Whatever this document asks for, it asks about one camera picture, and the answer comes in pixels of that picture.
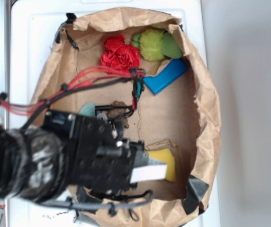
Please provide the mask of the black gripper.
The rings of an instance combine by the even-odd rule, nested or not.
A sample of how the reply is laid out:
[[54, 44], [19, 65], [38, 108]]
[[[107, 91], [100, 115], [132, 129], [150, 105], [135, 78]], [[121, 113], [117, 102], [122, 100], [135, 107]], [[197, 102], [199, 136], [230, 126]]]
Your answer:
[[48, 110], [42, 129], [63, 143], [67, 185], [117, 195], [136, 189], [138, 182], [166, 177], [165, 162], [148, 158], [142, 141], [114, 138], [111, 124], [104, 120]]

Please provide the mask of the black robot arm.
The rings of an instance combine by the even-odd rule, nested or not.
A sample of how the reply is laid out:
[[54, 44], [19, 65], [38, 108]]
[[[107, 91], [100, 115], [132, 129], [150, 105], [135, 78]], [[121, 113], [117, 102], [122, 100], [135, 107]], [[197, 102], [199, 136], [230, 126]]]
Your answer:
[[56, 110], [45, 113], [40, 127], [0, 125], [0, 197], [44, 202], [69, 185], [117, 196], [139, 182], [164, 179], [167, 164], [123, 134], [121, 122]]

